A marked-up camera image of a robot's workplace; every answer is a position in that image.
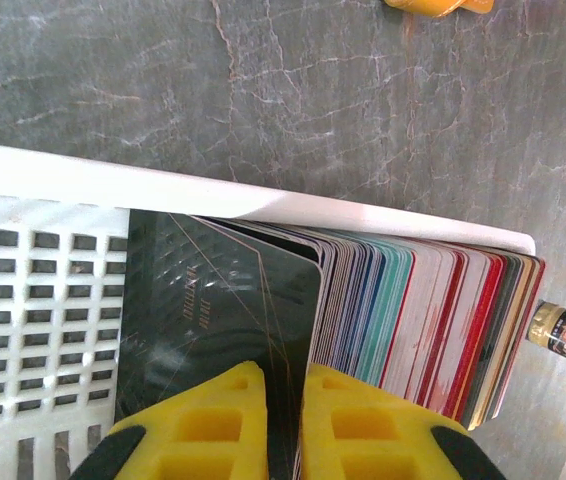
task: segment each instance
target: yellow object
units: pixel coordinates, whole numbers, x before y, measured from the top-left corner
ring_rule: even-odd
[[[385,3],[406,12],[442,17],[459,7],[475,13],[488,13],[494,0],[385,0]]]
[[[331,368],[311,365],[301,420],[302,478],[460,480],[432,436],[435,426],[467,435],[453,420]]]
[[[266,480],[263,372],[244,362],[118,422],[146,433],[117,480]]]

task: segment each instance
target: stack of cards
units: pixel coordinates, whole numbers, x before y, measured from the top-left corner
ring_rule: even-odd
[[[117,416],[255,360],[270,476],[293,478],[316,362],[474,428],[498,413],[543,270],[489,248],[132,212]]]

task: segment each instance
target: white tray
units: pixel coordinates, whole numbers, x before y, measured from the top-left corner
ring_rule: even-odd
[[[88,453],[88,431],[97,427],[104,433],[112,425],[118,361],[118,337],[112,338],[112,332],[118,332],[120,316],[101,319],[100,311],[122,306],[121,297],[107,297],[103,292],[105,286],[123,284],[123,275],[110,273],[108,262],[125,262],[125,253],[113,251],[110,240],[127,237],[131,208],[429,238],[535,253],[534,240],[529,235],[483,225],[0,147],[0,230],[15,232],[18,237],[16,246],[0,246],[0,269],[14,265],[13,272],[0,272],[0,286],[12,288],[9,298],[0,298],[0,312],[10,312],[8,323],[0,323],[0,361],[5,360],[5,368],[0,370],[0,479],[16,478],[23,457],[19,455],[19,445],[23,448],[24,442],[29,442],[34,478],[54,478],[55,439],[59,434],[67,436],[69,468],[74,469]],[[58,248],[35,247],[41,232],[58,235]],[[74,248],[76,237],[81,235],[95,239],[93,249]],[[56,270],[33,272],[33,260],[53,261]],[[91,274],[80,274],[76,269],[86,264],[92,266]],[[68,298],[72,285],[90,286],[92,295]],[[32,286],[53,287],[52,298],[31,298]],[[50,311],[49,321],[28,323],[27,312],[33,310]],[[80,321],[67,322],[68,310],[87,314]],[[101,338],[103,334],[99,332],[103,331],[109,333]],[[28,335],[38,337],[26,340]],[[83,340],[64,341],[79,337]],[[43,338],[47,340],[29,344]],[[113,358],[99,360],[99,352],[105,351],[115,352]],[[62,355],[68,354],[80,357],[80,362],[62,364]],[[32,357],[45,358],[45,366],[22,368],[23,359]],[[93,376],[95,372],[108,371],[112,372],[109,378]],[[64,383],[62,379],[68,375],[74,375],[74,380],[78,375],[77,382]],[[23,390],[21,382],[28,380],[40,386]],[[59,398],[67,403],[59,404]],[[23,409],[23,405],[37,406]]]

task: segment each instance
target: white plastic basket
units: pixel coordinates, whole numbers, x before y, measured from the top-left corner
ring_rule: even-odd
[[[130,208],[535,253],[482,225],[0,147],[0,479],[67,476],[112,424]]]
[[[76,465],[90,427],[110,428],[127,224],[124,209],[0,197],[0,478],[19,463],[50,478],[55,448]]]

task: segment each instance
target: gray marble surface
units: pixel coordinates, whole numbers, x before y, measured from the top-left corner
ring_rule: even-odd
[[[566,0],[0,0],[0,144],[525,231],[566,306]],[[475,438],[557,478],[566,360],[524,345]]]

